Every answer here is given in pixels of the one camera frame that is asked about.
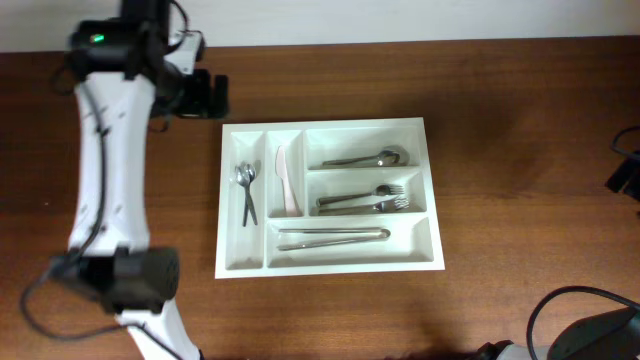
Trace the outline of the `small dark metal teaspoon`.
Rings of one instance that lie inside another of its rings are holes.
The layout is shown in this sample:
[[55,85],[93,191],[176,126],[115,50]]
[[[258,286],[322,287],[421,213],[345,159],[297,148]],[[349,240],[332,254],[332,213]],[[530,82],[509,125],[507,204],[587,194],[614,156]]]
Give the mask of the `small dark metal teaspoon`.
[[243,188],[243,184],[244,184],[244,179],[243,179],[243,166],[244,166],[245,164],[246,164],[246,163],[242,163],[242,164],[240,164],[239,166],[236,166],[236,167],[235,167],[235,176],[236,176],[235,181],[236,181],[236,183],[237,183],[238,185],[240,185],[242,188]]

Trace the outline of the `pink plastic knife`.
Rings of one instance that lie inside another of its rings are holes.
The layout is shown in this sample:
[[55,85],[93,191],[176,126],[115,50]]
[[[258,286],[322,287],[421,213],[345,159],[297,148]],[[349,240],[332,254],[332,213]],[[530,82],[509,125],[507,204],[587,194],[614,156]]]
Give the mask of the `pink plastic knife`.
[[291,188],[287,163],[286,152],[284,146],[279,146],[276,152],[276,175],[281,179],[283,187],[284,208],[288,217],[296,217],[298,215],[297,205],[294,192]]

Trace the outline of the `metal tablespoon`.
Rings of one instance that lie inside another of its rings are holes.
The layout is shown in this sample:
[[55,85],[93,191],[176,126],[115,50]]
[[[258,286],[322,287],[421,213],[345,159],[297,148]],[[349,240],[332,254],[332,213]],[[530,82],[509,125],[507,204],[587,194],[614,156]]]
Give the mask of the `metal tablespoon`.
[[406,166],[410,161],[409,152],[401,146],[387,146],[377,156],[376,165],[379,167]]
[[322,167],[379,167],[376,165],[378,153],[365,157],[324,161]]

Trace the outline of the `metal fork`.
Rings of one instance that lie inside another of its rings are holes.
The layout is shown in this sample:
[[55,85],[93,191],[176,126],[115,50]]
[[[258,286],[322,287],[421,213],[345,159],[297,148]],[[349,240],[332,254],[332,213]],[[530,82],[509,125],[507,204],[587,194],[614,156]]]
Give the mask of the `metal fork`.
[[365,193],[320,197],[316,200],[316,204],[319,207],[322,207],[322,206],[326,206],[326,205],[330,205],[338,202],[355,200],[355,199],[360,199],[365,197],[371,197],[371,196],[384,197],[384,196],[391,196],[391,195],[402,195],[403,193],[404,193],[403,186],[394,185],[394,184],[382,184],[377,186],[373,190]]
[[405,197],[396,197],[389,200],[379,201],[373,204],[358,205],[341,208],[318,208],[311,212],[312,216],[339,216],[339,215],[358,215],[358,214],[375,214],[375,213],[393,213],[405,210],[409,207],[410,202]]

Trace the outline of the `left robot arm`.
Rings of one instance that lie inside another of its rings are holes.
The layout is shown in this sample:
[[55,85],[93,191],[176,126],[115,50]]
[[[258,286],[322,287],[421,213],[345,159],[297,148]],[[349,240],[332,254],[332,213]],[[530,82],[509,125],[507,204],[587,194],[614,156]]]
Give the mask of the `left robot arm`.
[[220,119],[228,79],[199,67],[200,31],[173,30],[175,1],[125,1],[106,20],[81,22],[65,65],[81,129],[78,205],[67,252],[47,277],[98,303],[147,359],[198,359],[176,304],[176,250],[150,244],[144,206],[151,119]]

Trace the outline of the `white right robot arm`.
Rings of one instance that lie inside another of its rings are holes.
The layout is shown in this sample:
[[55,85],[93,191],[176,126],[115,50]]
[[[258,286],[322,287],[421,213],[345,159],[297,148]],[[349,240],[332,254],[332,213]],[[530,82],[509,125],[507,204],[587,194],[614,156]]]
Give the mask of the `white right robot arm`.
[[[613,301],[620,309],[570,324],[548,347],[537,347],[533,333],[536,320],[553,299],[570,293],[595,295]],[[534,307],[529,316],[526,344],[509,340],[486,343],[471,355],[473,359],[637,359],[639,357],[639,303],[619,294],[591,286],[572,285],[558,288]]]

